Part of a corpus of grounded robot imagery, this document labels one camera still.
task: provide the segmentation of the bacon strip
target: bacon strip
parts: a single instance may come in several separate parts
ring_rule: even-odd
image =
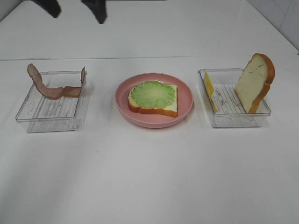
[[[37,90],[46,98],[49,99],[59,99],[62,96],[65,97],[74,97],[77,98],[80,95],[81,87],[58,87],[58,88],[48,88],[43,84],[42,76],[36,69],[33,64],[29,64],[27,67],[27,72],[29,76],[32,78]]]

